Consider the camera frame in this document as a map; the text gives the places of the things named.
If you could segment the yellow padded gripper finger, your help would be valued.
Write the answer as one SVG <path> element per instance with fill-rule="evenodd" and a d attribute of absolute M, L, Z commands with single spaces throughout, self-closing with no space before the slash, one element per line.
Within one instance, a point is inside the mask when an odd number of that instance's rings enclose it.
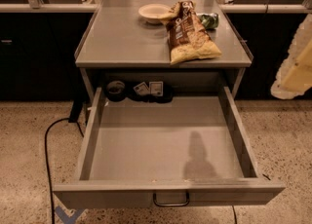
<path fill-rule="evenodd" d="M 312 88 L 312 15 L 299 25 L 270 92 L 279 99 L 293 99 Z"/>

